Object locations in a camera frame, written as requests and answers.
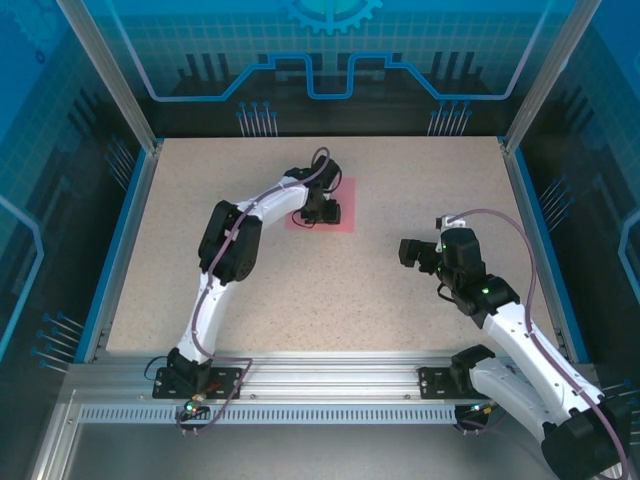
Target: beige work surface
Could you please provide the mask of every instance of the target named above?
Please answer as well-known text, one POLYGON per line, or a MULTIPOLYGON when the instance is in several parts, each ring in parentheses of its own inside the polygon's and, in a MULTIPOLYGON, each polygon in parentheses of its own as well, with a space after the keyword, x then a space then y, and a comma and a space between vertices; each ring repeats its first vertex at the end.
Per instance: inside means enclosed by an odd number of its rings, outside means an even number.
MULTIPOLYGON (((155 172, 107 349, 167 351, 198 290, 197 248, 215 204, 239 202, 304 167, 326 145, 356 179, 353 233, 263 232, 258 262, 218 336, 226 351, 418 351, 497 345, 436 295, 438 280, 400 265, 402 238, 435 241, 434 219, 488 207, 519 219, 495 137, 168 139, 155 172)), ((524 299, 526 248, 504 221, 467 219, 488 271, 524 299)), ((534 318, 552 332, 540 291, 534 318)))

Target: blue circuit graphic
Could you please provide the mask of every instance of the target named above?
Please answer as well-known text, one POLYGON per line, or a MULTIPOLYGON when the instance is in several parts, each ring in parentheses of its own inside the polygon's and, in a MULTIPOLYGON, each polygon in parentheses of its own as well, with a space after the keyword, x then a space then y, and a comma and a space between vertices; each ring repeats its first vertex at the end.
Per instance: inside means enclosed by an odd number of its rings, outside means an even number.
MULTIPOLYGON (((299 17, 301 16, 301 8, 302 5, 315 5, 314 8, 316 8, 316 13, 318 10, 320 10, 321 14, 323 15, 323 19, 322 20, 324 22, 323 25, 325 25, 325 27, 323 27, 326 31, 329 31, 329 27, 331 27, 331 31, 335 31, 336 30, 336 26, 337 25, 342 25, 339 23, 336 23, 335 21, 335 12, 331 13, 330 15, 327 14, 327 7, 323 7, 323 9, 317 7, 317 5, 320 5, 321 3, 324 4, 324 2, 320 2, 319 0, 315 0, 315 1, 311 1, 311 0, 304 0, 304 2, 302 0, 299 1, 295 1, 295 0, 287 0, 287 2, 289 2, 287 5, 289 7, 289 11, 291 15, 294 15, 294 10, 293 10, 293 6, 297 7, 297 10, 295 10, 296 15, 298 15, 299 17), (328 18, 332 18, 332 23, 329 24, 327 19, 328 18)), ((107 0, 107 4, 109 6, 109 9, 111 11, 111 15, 113 16, 113 19, 115 21, 115 24, 118 28, 118 31, 120 32, 120 34, 122 35, 122 38, 125 42, 125 45, 127 47, 127 50, 129 51, 129 54, 131 55, 133 62, 136 66, 136 69, 138 70, 138 73, 140 74, 140 77, 142 78, 142 81, 145 85, 145 88, 147 89, 149 96, 157 101, 157 102, 224 102, 226 101, 237 89, 238 87, 240 87, 240 85, 242 85, 242 83, 244 83, 244 81, 253 73, 256 71, 262 71, 262 70, 277 70, 276 68, 276 62, 278 60, 302 60, 305 63, 305 73, 306 73, 306 86, 307 86, 307 92, 309 94, 309 97, 314 99, 314 100, 346 100, 349 99, 352 95, 353 95, 353 87, 354 87, 354 80, 355 80, 355 70, 356 70, 356 62, 360 59, 382 59, 384 60, 384 68, 385 69, 402 69, 402 70, 406 70, 407 72, 409 72, 409 74, 411 74, 416 81, 427 91, 429 92, 434 99, 436 100, 444 100, 444 101, 465 101, 465 100, 479 100, 479 101, 501 101, 501 100, 505 100, 507 98, 509 98, 516 86, 516 83, 518 81, 518 79, 520 78, 520 74, 522 73, 522 70, 524 69, 524 66, 527 63, 527 60, 529 59, 529 55, 531 54, 531 51, 533 49, 533 46, 536 43, 536 40, 538 39, 538 37, 540 36, 540 32, 545 24, 545 20, 547 18, 547 16, 549 15, 550 9, 553 6, 554 0, 549 0, 549 2, 547 3, 547 6, 545 8, 545 10, 542 12, 542 15, 540 16, 540 18, 538 19, 538 22, 536 24, 536 27, 531 35, 531 38, 529 39, 529 42, 527 43, 527 46, 522 54, 522 57, 520 59, 520 61, 518 62, 516 69, 513 73, 513 76, 511 77, 511 80, 505 90, 504 93, 500 93, 500 94, 468 94, 468 93, 462 93, 462 94, 444 94, 444 93, 440 93, 438 92, 435 87, 424 77, 424 75, 422 75, 422 73, 418 70, 418 68, 411 62, 404 62, 404 61, 395 61, 393 59, 393 52, 390 51, 360 51, 360 52, 356 52, 356 53, 352 53, 349 57, 348 60, 348 65, 347 65, 347 71, 346 71, 346 88, 344 92, 341 93, 317 93, 315 91, 315 86, 314 86, 314 72, 313 72, 313 62, 312 59, 310 57, 309 54, 304 53, 304 52, 278 52, 278 53, 269 53, 267 54, 267 61, 265 63, 253 63, 248 65, 243 71, 242 73, 240 73, 240 75, 238 75, 238 77, 236 77, 236 79, 231 83, 231 85, 229 85, 229 87, 220 95, 189 95, 189 96, 184 96, 184 95, 178 95, 178 96, 160 96, 156 93, 155 89, 153 88, 153 85, 151 84, 151 81, 149 79, 149 76, 147 75, 147 72, 144 69, 144 66, 142 65, 142 61, 140 60, 140 57, 138 56, 133 43, 129 37, 129 35, 127 34, 127 31, 122 23, 122 20, 120 19, 120 17, 118 16, 118 13, 115 10, 115 6, 113 4, 113 2, 111 0, 107 0)), ((375 2, 375 5, 373 3, 368 3, 368 6, 374 5, 374 6, 378 6, 379 2, 375 2)), ((368 15, 371 12, 370 11, 363 11, 362 9, 359 10, 360 13, 358 13, 358 15, 362 14, 362 15, 368 15)), ((307 22, 307 24, 309 26, 311 26, 312 28, 317 28, 318 31, 321 28, 321 24, 320 23, 314 23, 313 25, 311 23, 309 23, 309 18, 305 17, 305 22, 307 22)), ((350 18, 350 24, 355 24, 356 20, 359 22, 359 18, 357 18, 357 15, 352 15, 350 18)))
POLYGON ((362 20, 373 18, 373 9, 382 6, 381 0, 283 0, 289 20, 297 20, 301 28, 310 27, 313 33, 336 30, 347 33, 360 28, 362 20))
POLYGON ((42 50, 58 31, 54 0, 0 0, 0 14, 10 14, 36 48, 42 50))

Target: robotic arm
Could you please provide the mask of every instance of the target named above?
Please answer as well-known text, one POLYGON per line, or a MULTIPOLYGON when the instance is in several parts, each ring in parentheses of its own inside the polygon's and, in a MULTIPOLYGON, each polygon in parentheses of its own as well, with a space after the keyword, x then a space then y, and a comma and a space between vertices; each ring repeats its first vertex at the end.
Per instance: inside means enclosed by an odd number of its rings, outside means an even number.
POLYGON ((451 301, 495 339, 515 361, 528 383, 520 380, 477 345, 452 357, 450 376, 459 393, 486 395, 524 425, 541 444, 544 457, 560 479, 590 478, 619 461, 614 444, 584 396, 599 408, 613 426, 625 453, 630 441, 631 413, 618 398, 602 392, 580 375, 534 325, 527 329, 525 306, 500 277, 486 273, 480 245, 463 219, 438 219, 438 243, 402 240, 400 262, 435 274, 441 287, 451 290, 451 301), (566 374, 574 388, 545 358, 543 348, 566 374))
POLYGON ((255 266, 262 230, 292 212, 299 212, 307 224, 339 224, 340 205, 330 199, 330 195, 341 177, 342 171, 335 161, 319 156, 310 168, 285 172, 273 188, 261 195, 238 204, 223 200, 216 205, 198 248, 201 274, 196 301, 184 335, 167 358, 172 384, 181 385, 188 396, 208 388, 211 360, 201 348, 214 353, 218 330, 233 291, 255 266), (233 232, 239 217, 245 211, 249 213, 248 210, 250 214, 233 232), (223 244, 230 235, 232 239, 224 249, 223 244), (212 263, 221 251, 211 272, 212 263), (194 336, 201 348, 194 343, 194 336))

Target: robot end effector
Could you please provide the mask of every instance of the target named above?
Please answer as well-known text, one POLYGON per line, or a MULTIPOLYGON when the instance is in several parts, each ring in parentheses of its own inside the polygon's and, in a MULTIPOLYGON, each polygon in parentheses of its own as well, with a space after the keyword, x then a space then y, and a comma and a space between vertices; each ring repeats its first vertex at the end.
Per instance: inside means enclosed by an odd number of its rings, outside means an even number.
POLYGON ((464 220, 449 223, 451 216, 436 220, 441 231, 438 243, 403 239, 398 255, 400 263, 436 275, 451 290, 451 300, 466 316, 482 328, 487 313, 493 313, 493 305, 520 302, 518 294, 500 277, 487 274, 480 254, 480 243, 470 228, 464 228, 464 220))

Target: blue enclosure wall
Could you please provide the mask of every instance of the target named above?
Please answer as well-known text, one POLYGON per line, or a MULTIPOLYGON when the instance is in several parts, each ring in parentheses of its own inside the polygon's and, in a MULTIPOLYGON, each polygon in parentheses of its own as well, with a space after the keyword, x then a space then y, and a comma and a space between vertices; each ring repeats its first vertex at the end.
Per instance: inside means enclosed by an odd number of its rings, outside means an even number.
POLYGON ((574 0, 89 0, 160 136, 498 135, 574 0))
POLYGON ((21 479, 75 345, 43 316, 84 323, 140 147, 55 2, 1 2, 0 59, 0 478, 21 479))
MULTIPOLYGON (((629 390, 640 385, 638 18, 635 0, 602 2, 521 145, 587 353, 605 385, 629 390)), ((640 395, 626 396, 640 430, 640 395)))

